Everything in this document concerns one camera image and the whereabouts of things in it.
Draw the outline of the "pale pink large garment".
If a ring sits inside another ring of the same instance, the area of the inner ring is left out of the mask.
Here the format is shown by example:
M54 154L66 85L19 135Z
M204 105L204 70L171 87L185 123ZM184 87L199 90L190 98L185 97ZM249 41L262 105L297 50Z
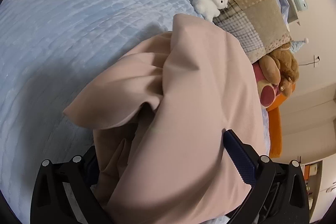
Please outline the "pale pink large garment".
M93 131L95 195L116 223L202 223L236 209L250 187L228 153L232 129L267 152L252 64L238 40L177 14L91 81L64 110Z

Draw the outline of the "pink round plush toy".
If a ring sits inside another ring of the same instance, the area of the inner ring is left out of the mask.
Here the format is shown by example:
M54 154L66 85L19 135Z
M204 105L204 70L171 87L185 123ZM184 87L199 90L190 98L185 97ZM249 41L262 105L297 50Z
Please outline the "pink round plush toy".
M263 72L258 63L252 64L255 73L258 94L260 103L263 108L268 108L272 105L275 99L280 95L278 85L271 84L263 75Z

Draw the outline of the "brown teddy bear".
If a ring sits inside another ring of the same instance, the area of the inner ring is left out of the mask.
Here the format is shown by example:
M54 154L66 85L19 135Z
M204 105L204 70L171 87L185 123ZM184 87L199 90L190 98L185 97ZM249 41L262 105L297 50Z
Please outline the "brown teddy bear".
M285 97L291 96L299 79L299 66L290 51L291 42L283 44L259 60L260 69L268 82L276 85Z

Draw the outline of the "blue party hat toy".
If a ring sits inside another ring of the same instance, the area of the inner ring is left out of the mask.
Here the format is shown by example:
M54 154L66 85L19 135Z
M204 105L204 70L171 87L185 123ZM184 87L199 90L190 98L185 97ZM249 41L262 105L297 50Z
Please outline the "blue party hat toy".
M292 40L290 42L290 52L292 54L295 54L297 53L304 45L308 44L309 43L309 39L308 38L304 38L303 40L300 40L300 41L294 41Z

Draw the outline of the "light blue quilted bedspread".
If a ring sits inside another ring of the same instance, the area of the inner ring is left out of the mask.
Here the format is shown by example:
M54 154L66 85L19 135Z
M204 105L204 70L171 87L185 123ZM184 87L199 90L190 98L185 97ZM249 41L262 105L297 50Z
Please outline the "light blue quilted bedspread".
M179 12L193 13L189 0L3 0L1 191L22 223L41 161L92 145L63 109L128 50L171 29Z

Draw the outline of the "white bedside shelf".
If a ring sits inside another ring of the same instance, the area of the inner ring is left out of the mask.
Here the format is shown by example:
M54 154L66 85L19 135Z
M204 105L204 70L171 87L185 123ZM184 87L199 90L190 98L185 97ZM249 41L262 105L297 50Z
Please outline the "white bedside shelf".
M298 24L299 26L301 25L299 22L299 17L298 17L298 11L297 8L295 6L294 0L287 0L288 4L289 4L289 10L288 10L288 27L290 24Z

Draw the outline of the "beige patchwork cushion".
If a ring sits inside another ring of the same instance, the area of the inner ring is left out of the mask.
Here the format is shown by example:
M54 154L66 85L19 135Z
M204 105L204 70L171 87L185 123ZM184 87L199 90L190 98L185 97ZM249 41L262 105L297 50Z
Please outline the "beige patchwork cushion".
M238 39L251 63L291 41L276 0L228 0L213 22Z

